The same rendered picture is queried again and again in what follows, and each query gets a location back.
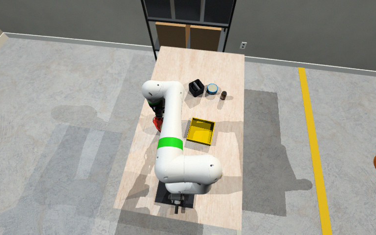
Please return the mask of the orange paprika spice jar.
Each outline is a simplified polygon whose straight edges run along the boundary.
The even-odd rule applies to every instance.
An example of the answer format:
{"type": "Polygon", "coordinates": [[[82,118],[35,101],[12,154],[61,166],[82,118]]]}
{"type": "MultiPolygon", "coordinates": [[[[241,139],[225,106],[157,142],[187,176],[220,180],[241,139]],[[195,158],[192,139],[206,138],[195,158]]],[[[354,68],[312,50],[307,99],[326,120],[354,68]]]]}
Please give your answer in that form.
{"type": "Polygon", "coordinates": [[[226,96],[227,96],[227,92],[226,92],[226,91],[223,91],[223,92],[221,93],[220,98],[221,98],[222,100],[225,100],[226,96]]]}

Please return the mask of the yellow flat block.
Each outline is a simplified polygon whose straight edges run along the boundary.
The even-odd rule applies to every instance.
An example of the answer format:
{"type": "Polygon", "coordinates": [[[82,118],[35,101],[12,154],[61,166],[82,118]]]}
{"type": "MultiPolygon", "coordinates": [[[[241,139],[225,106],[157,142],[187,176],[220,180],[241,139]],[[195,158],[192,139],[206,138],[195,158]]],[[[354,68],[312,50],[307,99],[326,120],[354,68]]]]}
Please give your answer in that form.
{"type": "Polygon", "coordinates": [[[187,141],[210,146],[215,122],[192,117],[187,141]]]}

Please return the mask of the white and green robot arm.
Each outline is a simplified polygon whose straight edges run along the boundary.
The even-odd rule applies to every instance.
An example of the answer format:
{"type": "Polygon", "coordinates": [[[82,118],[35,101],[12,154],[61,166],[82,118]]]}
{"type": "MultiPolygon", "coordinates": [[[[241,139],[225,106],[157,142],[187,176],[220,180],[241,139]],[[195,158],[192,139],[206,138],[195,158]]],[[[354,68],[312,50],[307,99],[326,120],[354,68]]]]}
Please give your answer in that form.
{"type": "Polygon", "coordinates": [[[168,196],[178,205],[183,194],[203,195],[211,190],[206,185],[216,183],[222,174],[222,165],[213,155],[183,155],[182,103],[184,86],[178,81],[146,81],[142,94],[151,105],[165,99],[165,111],[159,137],[154,172],[171,193],[168,196]]]}

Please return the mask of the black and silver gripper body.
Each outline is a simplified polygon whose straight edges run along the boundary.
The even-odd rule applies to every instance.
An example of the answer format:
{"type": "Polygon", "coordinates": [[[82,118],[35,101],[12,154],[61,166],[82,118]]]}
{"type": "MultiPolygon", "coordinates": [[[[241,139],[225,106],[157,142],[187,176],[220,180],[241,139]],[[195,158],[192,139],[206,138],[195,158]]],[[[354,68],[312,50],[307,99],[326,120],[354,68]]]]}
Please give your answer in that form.
{"type": "Polygon", "coordinates": [[[163,116],[163,109],[165,109],[165,99],[162,99],[159,104],[156,104],[156,105],[149,104],[149,106],[155,112],[156,117],[161,118],[163,116]]]}

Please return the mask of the blue and grey round tin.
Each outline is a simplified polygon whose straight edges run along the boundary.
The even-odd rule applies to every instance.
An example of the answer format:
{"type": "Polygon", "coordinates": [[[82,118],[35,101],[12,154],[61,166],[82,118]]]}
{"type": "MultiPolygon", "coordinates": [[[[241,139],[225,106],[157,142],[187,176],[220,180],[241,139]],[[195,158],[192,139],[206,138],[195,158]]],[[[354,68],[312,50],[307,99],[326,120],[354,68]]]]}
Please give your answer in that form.
{"type": "Polygon", "coordinates": [[[207,93],[210,95],[215,95],[217,93],[218,87],[216,84],[209,84],[207,86],[207,93]]]}

